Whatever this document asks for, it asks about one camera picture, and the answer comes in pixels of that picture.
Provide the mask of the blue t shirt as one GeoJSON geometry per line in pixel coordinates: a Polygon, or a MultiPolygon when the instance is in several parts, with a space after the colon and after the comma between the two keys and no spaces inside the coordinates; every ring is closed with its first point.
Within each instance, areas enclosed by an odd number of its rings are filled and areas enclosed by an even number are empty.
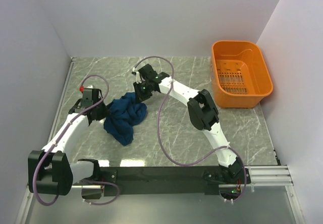
{"type": "Polygon", "coordinates": [[[134,92],[127,92],[119,99],[107,105],[110,114],[105,118],[103,129],[111,134],[121,145],[132,143],[133,127],[139,125],[146,117],[147,106],[136,101],[134,92]]]}

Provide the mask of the orange plastic basket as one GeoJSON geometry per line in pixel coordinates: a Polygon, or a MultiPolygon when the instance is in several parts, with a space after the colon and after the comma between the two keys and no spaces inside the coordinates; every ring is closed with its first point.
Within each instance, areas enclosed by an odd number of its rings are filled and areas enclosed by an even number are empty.
{"type": "Polygon", "coordinates": [[[273,91],[261,50],[249,41],[215,42],[210,72],[214,100],[221,108],[253,108],[273,91]]]}

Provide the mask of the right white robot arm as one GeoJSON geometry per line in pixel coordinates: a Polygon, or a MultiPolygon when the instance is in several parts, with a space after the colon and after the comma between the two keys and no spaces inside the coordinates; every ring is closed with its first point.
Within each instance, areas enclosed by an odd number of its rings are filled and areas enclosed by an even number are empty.
{"type": "Polygon", "coordinates": [[[136,76],[133,86],[137,102],[143,102],[151,98],[153,92],[158,92],[183,103],[187,106],[191,124],[206,136],[213,148],[210,153],[193,163],[179,163],[167,155],[171,162],[180,166],[192,166],[215,153],[218,158],[221,183],[235,184],[240,179],[242,183],[247,184],[244,163],[239,154],[230,147],[220,125],[218,109],[206,89],[201,91],[192,89],[176,81],[174,75],[164,72],[158,74],[149,64],[140,69],[134,67],[132,74],[136,76]]]}

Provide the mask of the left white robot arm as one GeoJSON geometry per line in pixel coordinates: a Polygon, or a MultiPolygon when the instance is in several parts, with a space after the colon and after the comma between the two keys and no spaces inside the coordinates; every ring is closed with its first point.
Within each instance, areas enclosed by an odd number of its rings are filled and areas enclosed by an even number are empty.
{"type": "Polygon", "coordinates": [[[94,185],[101,172],[98,160],[80,159],[71,164],[71,151],[93,121],[109,115],[100,89],[81,87],[82,98],[69,110],[66,121],[41,150],[28,156],[29,191],[39,194],[67,195],[74,183],[85,180],[94,185]]]}

